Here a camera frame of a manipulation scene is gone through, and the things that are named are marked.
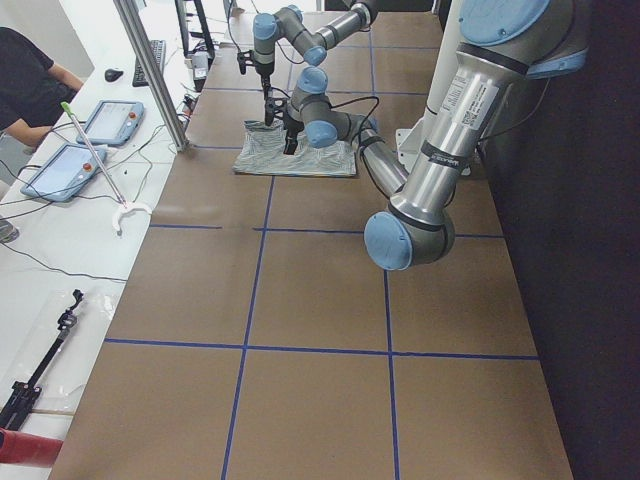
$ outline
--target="red object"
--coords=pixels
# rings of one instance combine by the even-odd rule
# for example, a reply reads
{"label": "red object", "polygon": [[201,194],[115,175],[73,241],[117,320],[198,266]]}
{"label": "red object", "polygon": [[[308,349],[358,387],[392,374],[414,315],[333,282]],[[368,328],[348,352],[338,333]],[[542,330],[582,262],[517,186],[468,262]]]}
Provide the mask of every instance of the red object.
{"label": "red object", "polygon": [[52,467],[61,448],[62,440],[0,428],[0,463]]}

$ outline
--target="metal pole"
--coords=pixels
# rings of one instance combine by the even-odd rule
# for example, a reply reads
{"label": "metal pole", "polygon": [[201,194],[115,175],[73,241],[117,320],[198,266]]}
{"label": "metal pole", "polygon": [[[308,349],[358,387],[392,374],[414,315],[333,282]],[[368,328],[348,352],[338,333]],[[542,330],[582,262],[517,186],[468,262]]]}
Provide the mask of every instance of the metal pole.
{"label": "metal pole", "polygon": [[182,129],[182,123],[178,120],[167,84],[164,83],[162,72],[151,51],[149,37],[147,37],[147,32],[144,30],[142,21],[138,16],[138,8],[134,0],[113,0],[113,3],[118,9],[124,29],[127,31],[131,46],[133,46],[133,51],[147,77],[151,93],[153,93],[156,105],[160,109],[160,114],[169,130],[176,150],[182,152],[189,145],[189,141]]}

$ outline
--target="computer mouse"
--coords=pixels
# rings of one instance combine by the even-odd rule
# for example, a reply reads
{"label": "computer mouse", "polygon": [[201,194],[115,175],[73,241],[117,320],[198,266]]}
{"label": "computer mouse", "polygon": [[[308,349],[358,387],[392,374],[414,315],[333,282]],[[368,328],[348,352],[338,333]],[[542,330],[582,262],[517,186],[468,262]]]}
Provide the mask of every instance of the computer mouse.
{"label": "computer mouse", "polygon": [[108,68],[104,71],[104,79],[107,82],[115,82],[123,73],[122,70],[118,70],[117,68]]}

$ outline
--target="tablet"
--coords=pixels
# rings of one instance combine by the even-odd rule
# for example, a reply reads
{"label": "tablet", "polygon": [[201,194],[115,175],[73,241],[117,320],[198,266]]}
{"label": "tablet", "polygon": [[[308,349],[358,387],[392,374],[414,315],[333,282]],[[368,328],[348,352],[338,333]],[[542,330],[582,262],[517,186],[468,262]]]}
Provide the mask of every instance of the tablet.
{"label": "tablet", "polygon": [[[102,100],[89,116],[84,131],[95,145],[119,147],[131,138],[143,114],[141,102]],[[84,143],[80,135],[76,141]]]}
{"label": "tablet", "polygon": [[[104,162],[107,151],[103,148],[96,151]],[[65,143],[20,191],[29,197],[64,202],[78,193],[98,169],[88,147]]]}

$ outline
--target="black keyboard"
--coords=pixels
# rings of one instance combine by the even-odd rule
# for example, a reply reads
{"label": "black keyboard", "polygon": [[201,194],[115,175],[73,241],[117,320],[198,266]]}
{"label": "black keyboard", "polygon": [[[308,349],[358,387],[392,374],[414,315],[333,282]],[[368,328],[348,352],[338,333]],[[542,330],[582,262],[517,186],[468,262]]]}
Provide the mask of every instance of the black keyboard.
{"label": "black keyboard", "polygon": [[[153,55],[156,57],[156,63],[158,67],[160,67],[160,73],[164,71],[164,57],[167,51],[167,42],[164,40],[149,40],[151,44],[151,50],[153,50]],[[134,87],[144,87],[149,85],[147,81],[147,77],[142,70],[142,65],[140,65],[140,60],[136,58],[136,66],[133,71],[133,82],[131,85]]]}

